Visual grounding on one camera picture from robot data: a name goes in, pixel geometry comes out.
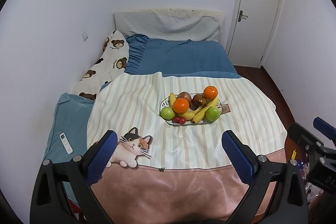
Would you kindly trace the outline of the green apple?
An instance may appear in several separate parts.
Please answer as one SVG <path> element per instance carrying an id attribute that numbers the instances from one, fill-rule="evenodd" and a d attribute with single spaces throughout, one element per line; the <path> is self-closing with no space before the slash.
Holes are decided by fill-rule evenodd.
<path id="1" fill-rule="evenodd" d="M 175 117 L 175 112 L 171 107 L 163 107 L 160 115 L 163 119 L 170 121 Z"/>
<path id="2" fill-rule="evenodd" d="M 211 106 L 206 111 L 206 119 L 209 122 L 216 121 L 219 118 L 220 115 L 221 115 L 221 112 L 219 111 L 219 109 L 216 106 Z"/>

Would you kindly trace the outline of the long yellow banana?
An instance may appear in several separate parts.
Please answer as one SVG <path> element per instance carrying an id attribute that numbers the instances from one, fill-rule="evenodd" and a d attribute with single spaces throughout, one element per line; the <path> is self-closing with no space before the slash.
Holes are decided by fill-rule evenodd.
<path id="1" fill-rule="evenodd" d="M 211 107 L 217 107 L 217 104 L 218 104 L 218 96 L 216 96 L 212 101 L 210 101 L 206 107 L 202 108 L 202 110 L 200 110 L 197 114 L 195 114 L 195 116 L 191 120 L 191 123 L 196 124 L 202 121 L 203 118 L 206 116 L 206 112 Z"/>

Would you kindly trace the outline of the floral oval ceramic plate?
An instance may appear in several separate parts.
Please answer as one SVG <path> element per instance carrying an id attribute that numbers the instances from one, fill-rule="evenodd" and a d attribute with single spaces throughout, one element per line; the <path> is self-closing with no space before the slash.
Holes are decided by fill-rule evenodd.
<path id="1" fill-rule="evenodd" d="M 192 99 L 193 99 L 193 96 L 194 96 L 195 94 L 200 94 L 200 93 L 190 93 L 190 96 L 191 96 Z M 163 107 L 170 107 L 170 106 L 169 106 L 169 100 L 168 100 L 168 99 L 169 99 L 169 96 L 166 97 L 166 98 L 160 103 L 160 105 L 159 105 L 159 114 L 160 114 L 160 112 L 161 112 L 161 110 L 162 110 Z M 227 104 L 224 104 L 224 105 L 223 105 L 223 104 L 221 103 L 220 99 L 218 99 L 217 108 L 218 108 L 219 111 L 221 112 L 221 115 L 222 115 L 226 110 L 230 110 L 230 108 L 228 107 Z M 172 126 L 192 126 L 192 125 L 201 125 L 201 124 L 211 124 L 211 123 L 213 123 L 213 122 L 209 122 L 209 121 L 206 119 L 206 117 L 204 117 L 202 121 L 200 121 L 199 123 L 196 123 L 196 124 L 192 124 L 191 121 L 186 121 L 185 124 L 174 123 L 174 122 L 173 122 L 173 119 L 170 120 L 170 121 L 167 121 L 167 120 L 165 120 L 165 121 L 166 121 L 169 125 L 172 125 Z"/>

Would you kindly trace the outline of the curved yellow banana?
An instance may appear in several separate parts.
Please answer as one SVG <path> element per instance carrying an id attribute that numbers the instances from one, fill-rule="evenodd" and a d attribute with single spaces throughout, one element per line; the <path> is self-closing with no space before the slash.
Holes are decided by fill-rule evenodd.
<path id="1" fill-rule="evenodd" d="M 174 101 L 177 99 L 177 96 L 174 93 L 170 93 L 169 95 L 169 106 L 171 108 L 173 108 L 173 103 Z M 177 114 L 178 117 L 180 118 L 185 118 L 187 121 L 191 121 L 193 119 L 193 117 L 195 116 L 195 114 L 197 114 L 202 108 L 199 107 L 196 110 L 191 110 L 190 109 L 190 105 L 189 105 L 189 110 L 187 112 L 185 112 L 185 114 Z"/>

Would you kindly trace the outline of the cherry tomato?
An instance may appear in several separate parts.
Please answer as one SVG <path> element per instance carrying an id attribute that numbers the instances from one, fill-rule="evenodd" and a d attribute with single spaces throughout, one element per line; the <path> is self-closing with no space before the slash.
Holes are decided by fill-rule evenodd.
<path id="1" fill-rule="evenodd" d="M 186 123 L 186 119 L 185 118 L 179 118 L 179 124 L 185 124 Z"/>
<path id="2" fill-rule="evenodd" d="M 180 118 L 179 118 L 178 116 L 176 116 L 176 117 L 173 118 L 173 122 L 174 122 L 174 123 L 179 123 L 179 119 L 180 119 Z"/>

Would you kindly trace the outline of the orange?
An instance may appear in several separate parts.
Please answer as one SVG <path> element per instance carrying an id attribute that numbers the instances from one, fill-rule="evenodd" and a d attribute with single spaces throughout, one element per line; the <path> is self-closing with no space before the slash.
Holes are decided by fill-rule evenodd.
<path id="1" fill-rule="evenodd" d="M 189 102 L 185 98 L 177 98 L 173 103 L 173 110 L 177 114 L 185 114 L 189 110 Z"/>
<path id="2" fill-rule="evenodd" d="M 218 96 L 218 90 L 214 86 L 207 86 L 203 91 L 203 95 L 207 100 L 213 100 Z"/>

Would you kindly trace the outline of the dark bruised red apple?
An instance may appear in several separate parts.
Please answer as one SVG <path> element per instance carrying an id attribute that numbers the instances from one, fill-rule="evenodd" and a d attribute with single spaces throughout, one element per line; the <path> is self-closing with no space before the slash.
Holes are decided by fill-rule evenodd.
<path id="1" fill-rule="evenodd" d="M 190 109 L 196 110 L 197 108 L 205 107 L 207 105 L 207 98 L 203 94 L 195 94 L 191 101 Z"/>

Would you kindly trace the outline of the reddish yellow apple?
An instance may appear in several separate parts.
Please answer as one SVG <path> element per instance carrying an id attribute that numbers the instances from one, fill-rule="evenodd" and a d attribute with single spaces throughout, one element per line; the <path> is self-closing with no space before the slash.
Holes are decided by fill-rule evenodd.
<path id="1" fill-rule="evenodd" d="M 192 102 L 192 98 L 191 98 L 191 96 L 190 96 L 190 94 L 188 92 L 181 92 L 181 93 L 179 93 L 178 96 L 177 96 L 177 99 L 179 99 L 179 98 L 183 98 L 183 99 L 187 100 L 188 103 L 189 103 L 189 105 Z"/>

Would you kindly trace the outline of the white remote control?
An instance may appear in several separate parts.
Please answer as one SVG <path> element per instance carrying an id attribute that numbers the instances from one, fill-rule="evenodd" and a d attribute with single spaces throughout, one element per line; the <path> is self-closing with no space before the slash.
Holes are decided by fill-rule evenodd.
<path id="1" fill-rule="evenodd" d="M 70 155 L 73 152 L 73 149 L 72 149 L 65 133 L 60 134 L 60 140 L 61 140 L 61 143 L 63 144 L 63 147 L 64 147 L 66 153 L 68 153 L 68 155 Z"/>

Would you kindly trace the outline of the yellow tag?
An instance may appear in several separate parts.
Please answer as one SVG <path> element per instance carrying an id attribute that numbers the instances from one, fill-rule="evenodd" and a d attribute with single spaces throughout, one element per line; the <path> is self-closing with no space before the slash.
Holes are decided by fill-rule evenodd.
<path id="1" fill-rule="evenodd" d="M 291 159 L 295 159 L 297 153 L 296 153 L 296 149 L 293 150 L 292 154 L 291 154 Z"/>

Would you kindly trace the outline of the striped cat print blanket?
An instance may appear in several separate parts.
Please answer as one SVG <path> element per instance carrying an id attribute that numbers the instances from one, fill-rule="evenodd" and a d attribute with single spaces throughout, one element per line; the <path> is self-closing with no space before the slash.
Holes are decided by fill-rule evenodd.
<path id="1" fill-rule="evenodd" d="M 180 92 L 218 90 L 224 112 L 213 123 L 173 126 L 159 114 Z M 254 153 L 286 159 L 286 129 L 275 104 L 249 80 L 208 77 L 118 76 L 98 94 L 87 127 L 93 145 L 108 130 L 118 147 L 92 190 L 115 223 L 175 223 L 227 219 L 244 196 L 222 147 L 233 131 Z"/>

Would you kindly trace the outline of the bear print pillow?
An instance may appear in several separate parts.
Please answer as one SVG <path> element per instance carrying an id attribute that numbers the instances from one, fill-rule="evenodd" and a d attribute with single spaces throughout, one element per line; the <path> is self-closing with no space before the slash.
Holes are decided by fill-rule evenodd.
<path id="1" fill-rule="evenodd" d="M 73 93 L 95 100 L 101 87 L 124 73 L 129 59 L 129 44 L 120 31 L 115 30 L 105 40 L 102 56 L 75 85 Z"/>

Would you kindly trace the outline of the blue bed sheet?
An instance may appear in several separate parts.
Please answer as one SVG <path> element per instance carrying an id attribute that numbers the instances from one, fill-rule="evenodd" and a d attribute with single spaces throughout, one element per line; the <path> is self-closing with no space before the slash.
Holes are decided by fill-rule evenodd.
<path id="1" fill-rule="evenodd" d="M 169 41 L 136 34 L 126 39 L 130 75 L 199 76 L 238 79 L 240 76 L 218 42 Z"/>

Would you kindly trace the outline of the white door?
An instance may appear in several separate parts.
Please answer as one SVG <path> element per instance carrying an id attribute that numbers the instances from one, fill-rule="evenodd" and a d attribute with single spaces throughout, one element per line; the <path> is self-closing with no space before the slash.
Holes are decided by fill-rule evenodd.
<path id="1" fill-rule="evenodd" d="M 235 0 L 226 52 L 233 65 L 259 68 L 267 54 L 282 0 Z M 247 19 L 238 22 L 239 11 Z"/>

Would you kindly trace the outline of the wall socket by bed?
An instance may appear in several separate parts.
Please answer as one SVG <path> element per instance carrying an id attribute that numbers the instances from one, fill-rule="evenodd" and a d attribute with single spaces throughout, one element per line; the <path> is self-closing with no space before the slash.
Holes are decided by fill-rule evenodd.
<path id="1" fill-rule="evenodd" d="M 87 31 L 84 31 L 84 32 L 81 34 L 81 36 L 82 36 L 83 41 L 85 42 L 85 41 L 88 39 L 88 33 L 87 33 Z"/>

